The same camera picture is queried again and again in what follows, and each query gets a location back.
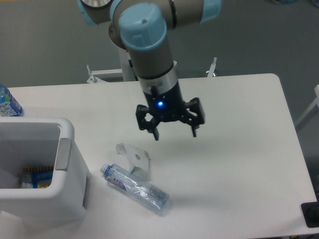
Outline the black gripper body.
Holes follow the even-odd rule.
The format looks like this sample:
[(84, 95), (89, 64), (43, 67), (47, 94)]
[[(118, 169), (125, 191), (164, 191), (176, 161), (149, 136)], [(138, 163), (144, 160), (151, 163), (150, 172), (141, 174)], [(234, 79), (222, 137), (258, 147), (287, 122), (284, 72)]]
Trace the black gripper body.
[(154, 97), (152, 94), (144, 93), (149, 107), (149, 114), (154, 122), (180, 121), (183, 115), (184, 100), (180, 91), (179, 82), (170, 90)]

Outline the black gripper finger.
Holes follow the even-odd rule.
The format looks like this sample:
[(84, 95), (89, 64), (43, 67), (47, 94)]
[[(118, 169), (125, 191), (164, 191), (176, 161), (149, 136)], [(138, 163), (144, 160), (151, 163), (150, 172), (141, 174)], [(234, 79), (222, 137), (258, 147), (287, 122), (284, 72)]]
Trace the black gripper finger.
[(199, 98), (184, 102), (178, 111), (178, 120), (191, 126), (193, 137), (197, 137), (196, 130), (205, 124), (205, 113)]
[(155, 140), (159, 140), (159, 132), (157, 130), (157, 126), (160, 123), (160, 121), (152, 117), (151, 120), (146, 120), (146, 115), (150, 114), (152, 116), (152, 112), (150, 111), (150, 108), (144, 105), (137, 105), (136, 108), (136, 118), (138, 122), (138, 126), (140, 130), (147, 130), (148, 133), (153, 134)]

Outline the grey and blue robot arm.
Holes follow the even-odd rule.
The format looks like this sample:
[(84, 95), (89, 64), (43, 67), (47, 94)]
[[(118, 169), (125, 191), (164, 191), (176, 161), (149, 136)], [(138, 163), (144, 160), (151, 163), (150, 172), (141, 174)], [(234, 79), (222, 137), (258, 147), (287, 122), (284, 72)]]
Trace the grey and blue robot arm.
[(167, 33), (181, 26), (212, 20), (220, 13), (219, 0), (80, 0), (89, 25), (109, 22), (109, 36), (127, 51), (146, 105), (138, 105), (140, 130), (158, 138), (161, 122), (180, 121), (196, 131), (205, 123), (199, 98), (185, 102), (174, 69)]

